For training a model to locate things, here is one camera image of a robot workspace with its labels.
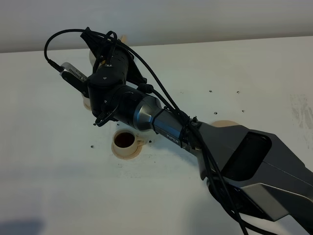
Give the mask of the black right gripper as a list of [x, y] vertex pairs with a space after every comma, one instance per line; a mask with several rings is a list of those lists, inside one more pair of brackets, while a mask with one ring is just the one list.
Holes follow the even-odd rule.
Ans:
[[[115, 38], [109, 31], [104, 36], [92, 33], [87, 27], [80, 37], [85, 41], [95, 58], [106, 57], [111, 44], [106, 36]], [[134, 127], [134, 112], [145, 94], [126, 85], [146, 84], [139, 71], [134, 56], [123, 48], [116, 48], [111, 56], [111, 66], [101, 65], [88, 80], [88, 92], [92, 114], [96, 117], [94, 125], [103, 126], [108, 121], [120, 121]]]

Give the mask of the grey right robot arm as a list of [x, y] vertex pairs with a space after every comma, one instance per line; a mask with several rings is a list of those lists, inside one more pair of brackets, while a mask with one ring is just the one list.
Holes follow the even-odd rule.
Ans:
[[86, 82], [95, 125], [114, 120], [153, 130], [195, 155], [201, 178], [233, 216], [290, 215], [313, 224], [313, 174], [276, 135], [191, 118], [174, 101], [164, 102], [139, 72], [137, 54], [113, 32], [84, 29], [81, 38], [96, 58]]

